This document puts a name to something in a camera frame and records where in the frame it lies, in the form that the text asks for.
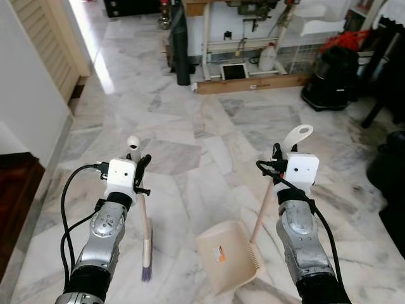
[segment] red object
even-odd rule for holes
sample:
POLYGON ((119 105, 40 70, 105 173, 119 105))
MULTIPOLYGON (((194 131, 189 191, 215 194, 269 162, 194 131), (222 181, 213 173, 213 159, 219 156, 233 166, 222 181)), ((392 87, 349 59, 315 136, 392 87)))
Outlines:
POLYGON ((329 38, 328 42, 321 48, 321 53, 332 46, 342 46, 355 52, 359 51, 359 41, 367 38, 370 31, 362 30, 360 32, 344 32, 344 34, 329 38))

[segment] broom handle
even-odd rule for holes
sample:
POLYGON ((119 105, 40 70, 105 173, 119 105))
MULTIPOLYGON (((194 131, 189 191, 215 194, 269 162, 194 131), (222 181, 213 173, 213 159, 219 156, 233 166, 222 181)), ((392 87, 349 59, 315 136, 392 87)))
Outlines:
POLYGON ((259 231, 261 228, 261 224, 263 223, 263 219, 271 205, 271 202, 273 201, 273 188, 274 188, 274 183, 273 179, 268 184, 265 198, 263 199, 263 204, 261 204, 258 220, 256 221, 256 225, 254 226, 254 230, 252 233, 252 238, 251 238, 251 244, 256 243, 256 239, 258 238, 259 231))
MULTIPOLYGON (((141 188, 144 187, 143 182, 140 183, 140 187, 141 188)), ((139 194, 138 201, 140 206, 140 212, 142 214, 142 224, 144 226, 144 239, 149 239, 151 236, 149 235, 149 228, 147 224, 145 196, 143 194, 139 194)))

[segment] marble floor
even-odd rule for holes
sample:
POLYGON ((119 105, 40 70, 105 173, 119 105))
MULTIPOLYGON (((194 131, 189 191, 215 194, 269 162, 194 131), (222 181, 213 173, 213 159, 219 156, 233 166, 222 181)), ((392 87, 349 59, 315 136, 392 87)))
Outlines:
MULTIPOLYGON (((124 155, 131 134, 140 136, 143 153, 152 155, 144 184, 152 190, 147 212, 154 225, 153 278, 140 281, 142 230, 134 207, 106 303, 300 303, 275 230, 277 205, 258 238, 266 272, 253 282, 215 296, 196 251, 196 236, 221 221, 241 219, 252 231, 268 183, 255 161, 268 157, 272 144, 299 124, 315 128, 299 149, 320 158, 312 196, 335 234, 349 297, 353 303, 403 303, 405 261, 379 219, 384 199, 365 176, 377 145, 398 128, 389 113, 381 112, 363 130, 359 122, 372 105, 367 100, 344 111, 316 113, 300 100, 299 87, 195 95, 176 85, 168 71, 161 54, 167 33, 157 29, 156 15, 109 21, 101 1, 76 2, 93 34, 87 43, 94 46, 96 72, 75 108, 12 304, 54 303, 63 285, 62 187, 84 163, 124 155)), ((78 175, 66 201, 69 223, 90 214, 103 191, 97 173, 78 175)), ((77 254, 88 231, 82 225, 73 232, 77 254)), ((323 229, 320 239, 331 256, 323 229)))

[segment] dustpan handle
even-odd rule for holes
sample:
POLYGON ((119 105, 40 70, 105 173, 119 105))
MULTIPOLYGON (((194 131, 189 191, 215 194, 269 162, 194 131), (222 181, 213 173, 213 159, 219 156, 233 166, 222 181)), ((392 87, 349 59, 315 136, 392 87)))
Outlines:
POLYGON ((271 181, 268 183, 265 198, 263 199, 263 203, 261 204, 258 220, 256 221, 256 225, 254 226, 254 230, 253 230, 252 237, 251 237, 251 244, 256 243, 256 239, 259 235, 261 224, 263 223, 265 215, 266 215, 269 207, 271 206, 271 202, 273 201, 273 188, 274 188, 274 183, 273 183, 273 179, 271 179, 271 181))

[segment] beige dustpan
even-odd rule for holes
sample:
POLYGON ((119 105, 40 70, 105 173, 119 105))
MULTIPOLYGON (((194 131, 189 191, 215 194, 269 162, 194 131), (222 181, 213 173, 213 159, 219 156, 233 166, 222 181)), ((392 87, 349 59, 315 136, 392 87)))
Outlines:
MULTIPOLYGON (((284 139, 282 151, 291 151, 293 145, 308 137, 312 131, 310 125, 296 127, 284 139)), ((250 282, 265 270, 256 238, 273 201, 273 186, 271 180, 250 240, 246 226, 241 221, 222 222, 197 238, 198 252, 216 295, 250 282)))

